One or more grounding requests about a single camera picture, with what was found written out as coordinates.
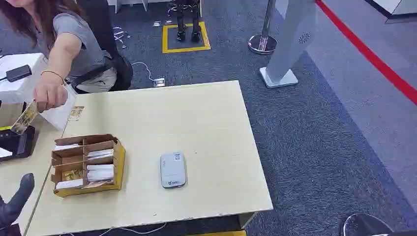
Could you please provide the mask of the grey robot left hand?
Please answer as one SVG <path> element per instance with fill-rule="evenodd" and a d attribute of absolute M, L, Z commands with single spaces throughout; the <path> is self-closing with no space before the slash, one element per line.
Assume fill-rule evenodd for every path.
<path fill-rule="evenodd" d="M 34 175 L 28 173 L 22 176 L 20 186 L 9 202 L 0 197 L 0 235 L 21 236 L 21 230 L 15 221 L 20 216 L 23 207 L 34 189 Z"/>

